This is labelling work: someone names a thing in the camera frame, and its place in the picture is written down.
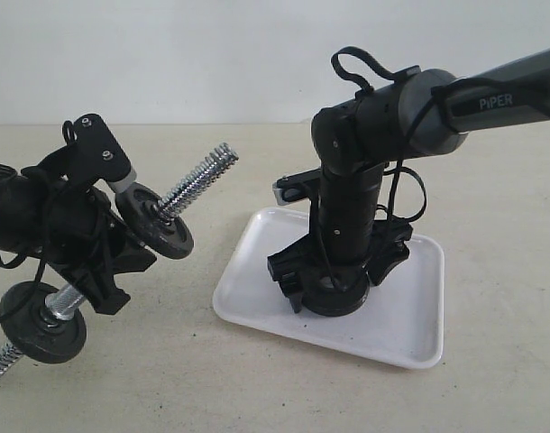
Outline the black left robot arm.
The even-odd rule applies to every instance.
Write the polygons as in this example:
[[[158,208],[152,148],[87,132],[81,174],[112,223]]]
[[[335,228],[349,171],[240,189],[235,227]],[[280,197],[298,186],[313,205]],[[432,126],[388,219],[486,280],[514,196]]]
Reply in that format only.
[[[156,261],[102,190],[74,188],[37,166],[16,172],[0,164],[0,267],[29,257],[82,293],[96,313],[110,316],[130,300],[116,276],[145,272]]]

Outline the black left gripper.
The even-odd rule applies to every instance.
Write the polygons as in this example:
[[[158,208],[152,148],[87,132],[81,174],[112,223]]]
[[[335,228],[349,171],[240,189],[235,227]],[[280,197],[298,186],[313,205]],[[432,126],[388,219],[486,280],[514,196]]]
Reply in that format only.
[[[35,258],[53,267],[83,294],[94,311],[115,315],[131,296],[115,275],[147,271],[156,261],[113,212],[104,191],[65,184],[36,186]],[[111,256],[111,267],[104,261]]]

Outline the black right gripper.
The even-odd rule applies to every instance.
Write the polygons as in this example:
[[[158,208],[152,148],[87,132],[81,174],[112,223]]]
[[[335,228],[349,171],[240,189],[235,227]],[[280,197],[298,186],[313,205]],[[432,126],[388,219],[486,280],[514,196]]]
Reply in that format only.
[[[410,223],[375,223],[384,165],[363,167],[339,176],[323,166],[320,176],[318,224],[328,261],[333,266],[354,266],[372,247],[367,273],[372,286],[379,286],[389,273],[405,262],[410,251],[406,242]],[[300,238],[267,258],[267,268],[292,310],[306,308],[323,314],[320,284],[323,262],[311,238]]]

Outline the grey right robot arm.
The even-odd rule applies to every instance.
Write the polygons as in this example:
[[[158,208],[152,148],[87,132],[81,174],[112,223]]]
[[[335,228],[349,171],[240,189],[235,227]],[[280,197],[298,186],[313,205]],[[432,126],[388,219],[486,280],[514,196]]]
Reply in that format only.
[[[353,313],[409,256],[412,218],[397,216],[393,201],[376,216],[385,177],[399,180],[408,160],[456,151],[471,132],[550,121],[550,49],[468,78],[418,66],[391,71],[353,46],[343,54],[386,85],[332,57],[337,76],[358,89],[313,117],[319,166],[274,183],[279,204],[308,200],[310,209],[307,234],[267,260],[295,312],[326,317]]]

